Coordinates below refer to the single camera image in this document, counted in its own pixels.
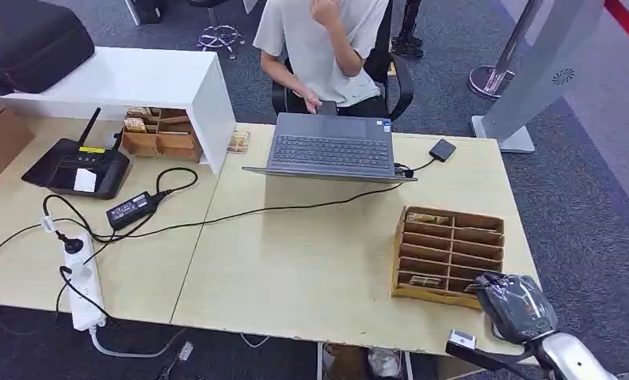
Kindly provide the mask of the person's left hand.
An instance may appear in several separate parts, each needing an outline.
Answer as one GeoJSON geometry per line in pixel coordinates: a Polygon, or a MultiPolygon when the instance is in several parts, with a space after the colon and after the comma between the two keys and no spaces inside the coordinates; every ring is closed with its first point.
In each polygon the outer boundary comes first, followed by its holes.
{"type": "Polygon", "coordinates": [[[312,0],[311,15],[326,29],[340,22],[340,2],[338,0],[312,0]]]}

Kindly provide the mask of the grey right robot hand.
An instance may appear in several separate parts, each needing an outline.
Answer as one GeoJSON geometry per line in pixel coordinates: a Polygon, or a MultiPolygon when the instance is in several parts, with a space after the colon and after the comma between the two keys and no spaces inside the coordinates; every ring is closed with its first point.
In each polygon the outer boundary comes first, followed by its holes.
{"type": "Polygon", "coordinates": [[[504,340],[522,345],[557,329],[555,310],[532,277],[485,272],[475,282],[478,301],[504,340]]]}

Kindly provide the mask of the person's right hand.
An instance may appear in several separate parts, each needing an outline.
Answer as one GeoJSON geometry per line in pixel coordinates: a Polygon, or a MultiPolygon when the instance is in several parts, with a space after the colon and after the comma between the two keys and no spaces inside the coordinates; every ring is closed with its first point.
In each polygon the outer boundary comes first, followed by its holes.
{"type": "Polygon", "coordinates": [[[311,114],[317,114],[318,110],[322,107],[322,102],[318,98],[318,95],[313,91],[305,91],[302,94],[302,98],[306,105],[307,111],[311,114]]]}

